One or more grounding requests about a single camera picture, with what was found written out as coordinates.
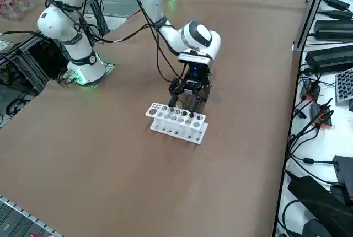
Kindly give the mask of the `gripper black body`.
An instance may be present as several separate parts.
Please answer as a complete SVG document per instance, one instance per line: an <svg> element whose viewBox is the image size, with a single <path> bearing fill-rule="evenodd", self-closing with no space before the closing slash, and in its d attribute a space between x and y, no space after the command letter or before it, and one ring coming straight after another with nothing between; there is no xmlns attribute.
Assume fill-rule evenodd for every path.
<svg viewBox="0 0 353 237"><path fill-rule="evenodd" d="M204 94L209 94L211 90L211 82L209 79L210 69L208 65L196 62L187 62L188 70L183 80L181 87L183 91L189 91L198 94L203 91Z"/></svg>

